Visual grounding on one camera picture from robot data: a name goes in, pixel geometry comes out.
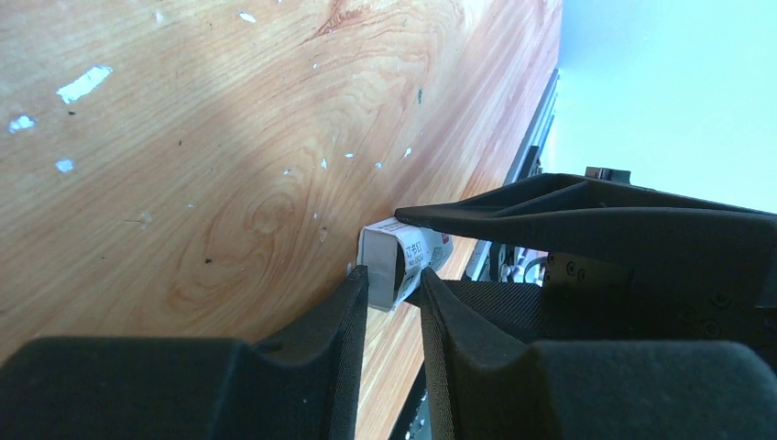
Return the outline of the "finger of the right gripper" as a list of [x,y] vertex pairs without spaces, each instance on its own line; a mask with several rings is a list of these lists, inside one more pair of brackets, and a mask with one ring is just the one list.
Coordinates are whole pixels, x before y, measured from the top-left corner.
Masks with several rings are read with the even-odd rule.
[[685,286],[773,286],[776,216],[571,174],[541,174],[455,203],[401,207],[402,223],[563,252]]

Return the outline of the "white staple box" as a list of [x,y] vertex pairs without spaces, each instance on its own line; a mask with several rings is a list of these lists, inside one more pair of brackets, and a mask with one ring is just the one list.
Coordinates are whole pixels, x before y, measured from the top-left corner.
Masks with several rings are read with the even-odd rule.
[[421,273],[440,270],[453,251],[450,235],[394,217],[363,227],[356,262],[367,267],[368,305],[394,310],[419,287]]

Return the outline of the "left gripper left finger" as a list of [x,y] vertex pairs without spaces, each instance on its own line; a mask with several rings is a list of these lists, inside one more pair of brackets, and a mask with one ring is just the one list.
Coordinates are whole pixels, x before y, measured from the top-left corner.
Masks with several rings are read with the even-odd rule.
[[256,343],[41,337],[1,368],[4,439],[351,439],[368,278]]

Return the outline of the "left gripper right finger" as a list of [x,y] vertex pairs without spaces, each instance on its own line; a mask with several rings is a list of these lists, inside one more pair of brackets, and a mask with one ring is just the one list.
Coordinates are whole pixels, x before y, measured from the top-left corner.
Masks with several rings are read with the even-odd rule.
[[640,341],[531,284],[421,276],[435,439],[773,439],[776,376],[728,341]]

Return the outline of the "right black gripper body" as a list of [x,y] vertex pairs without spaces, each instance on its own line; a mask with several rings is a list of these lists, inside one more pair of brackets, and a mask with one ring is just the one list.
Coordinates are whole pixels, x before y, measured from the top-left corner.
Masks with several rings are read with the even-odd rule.
[[678,291],[617,266],[551,253],[542,285],[449,280],[452,295],[499,330],[538,340],[727,340],[776,366],[776,312],[730,291]]

